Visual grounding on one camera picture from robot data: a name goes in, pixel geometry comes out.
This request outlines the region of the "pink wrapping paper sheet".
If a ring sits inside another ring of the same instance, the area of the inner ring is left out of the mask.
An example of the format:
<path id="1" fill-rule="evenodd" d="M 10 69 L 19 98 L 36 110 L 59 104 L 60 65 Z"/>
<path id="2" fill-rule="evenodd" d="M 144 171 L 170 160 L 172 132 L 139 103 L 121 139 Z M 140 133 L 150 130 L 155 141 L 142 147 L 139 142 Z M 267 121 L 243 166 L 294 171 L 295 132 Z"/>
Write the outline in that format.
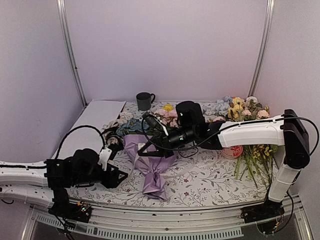
<path id="1" fill-rule="evenodd" d="M 145 136 L 129 134 L 125 135 L 123 140 L 124 151 L 128 155 L 133 168 L 139 170 L 145 177 L 142 193 L 148 198 L 166 201 L 168 196 L 165 190 L 166 180 L 163 175 L 176 161 L 177 154 L 174 153 L 168 158 L 139 156 L 138 150 L 147 143 Z"/>

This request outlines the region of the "blue hydrangea stem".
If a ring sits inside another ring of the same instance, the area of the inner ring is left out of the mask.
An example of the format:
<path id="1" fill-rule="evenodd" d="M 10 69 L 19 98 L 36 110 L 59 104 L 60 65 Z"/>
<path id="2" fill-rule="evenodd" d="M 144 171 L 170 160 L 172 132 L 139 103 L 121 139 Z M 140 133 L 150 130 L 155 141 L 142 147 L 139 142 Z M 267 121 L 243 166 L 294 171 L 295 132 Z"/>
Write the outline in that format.
<path id="1" fill-rule="evenodd" d="M 116 134 L 120 137 L 133 134 L 142 134 L 142 123 L 139 119 L 131 118 L 126 123 L 122 124 L 117 130 Z"/>

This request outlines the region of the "yellow flower stem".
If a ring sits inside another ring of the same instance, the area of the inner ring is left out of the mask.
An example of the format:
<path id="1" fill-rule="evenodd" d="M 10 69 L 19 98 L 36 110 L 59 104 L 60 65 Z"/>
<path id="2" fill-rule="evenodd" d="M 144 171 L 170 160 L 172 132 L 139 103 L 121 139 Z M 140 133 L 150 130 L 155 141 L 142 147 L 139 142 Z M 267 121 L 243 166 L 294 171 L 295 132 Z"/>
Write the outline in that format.
<path id="1" fill-rule="evenodd" d="M 170 112 L 170 111 L 174 110 L 174 107 L 168 103 L 162 109 L 165 110 L 166 112 Z"/>

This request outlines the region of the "white printed ribbon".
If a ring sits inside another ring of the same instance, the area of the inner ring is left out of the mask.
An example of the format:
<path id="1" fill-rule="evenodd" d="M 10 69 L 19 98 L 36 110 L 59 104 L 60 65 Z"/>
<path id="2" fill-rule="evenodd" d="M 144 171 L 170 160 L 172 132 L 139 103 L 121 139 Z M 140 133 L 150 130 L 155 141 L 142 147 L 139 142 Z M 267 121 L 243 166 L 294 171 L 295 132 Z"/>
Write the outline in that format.
<path id="1" fill-rule="evenodd" d="M 191 171 L 203 172 L 213 167 L 218 160 L 218 153 L 215 150 L 199 150 L 190 157 L 178 156 L 175 162 L 165 173 L 160 175 L 165 179 L 183 176 Z"/>

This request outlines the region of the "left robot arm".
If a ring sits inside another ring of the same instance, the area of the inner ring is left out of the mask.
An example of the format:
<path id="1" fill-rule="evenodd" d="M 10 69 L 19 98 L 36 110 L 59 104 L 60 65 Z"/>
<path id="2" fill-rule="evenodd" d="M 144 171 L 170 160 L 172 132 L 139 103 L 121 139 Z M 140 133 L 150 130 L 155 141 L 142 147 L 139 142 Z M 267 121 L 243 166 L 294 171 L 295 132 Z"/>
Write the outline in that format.
<path id="1" fill-rule="evenodd" d="M 70 217 L 75 210 L 69 202 L 67 189 L 96 183 L 114 189 L 128 177 L 128 173 L 108 163 L 114 156 L 110 149 L 96 153 L 85 148 L 76 150 L 65 159 L 21 164 L 2 162 L 0 183 L 12 196 L 49 209 L 55 207 L 63 217 Z"/>

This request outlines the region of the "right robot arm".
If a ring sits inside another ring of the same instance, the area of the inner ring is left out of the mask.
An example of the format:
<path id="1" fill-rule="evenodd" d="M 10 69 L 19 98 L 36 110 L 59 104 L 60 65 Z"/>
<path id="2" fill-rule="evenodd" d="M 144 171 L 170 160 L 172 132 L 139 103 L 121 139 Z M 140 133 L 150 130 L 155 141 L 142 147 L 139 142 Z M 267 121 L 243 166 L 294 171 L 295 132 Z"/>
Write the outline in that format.
<path id="1" fill-rule="evenodd" d="M 284 147 L 282 164 L 269 185 L 264 203 L 258 213 L 269 218 L 278 210 L 290 186 L 302 169 L 310 162 L 313 151 L 309 147 L 309 134 L 303 125 L 304 117 L 292 109 L 284 114 L 258 120 L 206 122 L 201 105 L 183 101 L 175 107 L 177 128 L 163 129 L 162 133 L 147 137 L 147 142 L 137 154 L 141 157 L 168 158 L 174 152 L 187 151 L 182 146 L 195 142 L 206 150 L 224 150 L 235 146 L 264 146 L 265 152 L 272 147 Z"/>

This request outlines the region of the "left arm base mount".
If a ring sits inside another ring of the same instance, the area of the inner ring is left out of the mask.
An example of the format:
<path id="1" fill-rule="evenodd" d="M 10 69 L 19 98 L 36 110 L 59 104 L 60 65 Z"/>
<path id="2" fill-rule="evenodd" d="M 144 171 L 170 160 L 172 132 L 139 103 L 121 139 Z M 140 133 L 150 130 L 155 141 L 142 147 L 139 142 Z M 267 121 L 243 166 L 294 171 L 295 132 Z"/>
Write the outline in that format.
<path id="1" fill-rule="evenodd" d="M 55 202 L 48 213 L 67 220 L 88 223 L 92 215 L 92 206 L 83 201 L 78 203 Z"/>

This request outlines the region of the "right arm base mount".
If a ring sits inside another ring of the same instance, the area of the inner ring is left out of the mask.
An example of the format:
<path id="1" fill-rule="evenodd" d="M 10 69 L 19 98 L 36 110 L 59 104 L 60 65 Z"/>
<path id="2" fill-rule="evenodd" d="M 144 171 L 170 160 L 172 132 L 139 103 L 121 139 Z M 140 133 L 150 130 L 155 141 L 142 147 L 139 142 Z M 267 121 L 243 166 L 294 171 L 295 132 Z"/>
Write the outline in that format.
<path id="1" fill-rule="evenodd" d="M 263 203 L 246 206 L 241 209 L 240 217 L 245 223 L 252 223 L 257 221 L 274 218 L 285 213 L 283 202 L 275 202 L 267 199 Z"/>

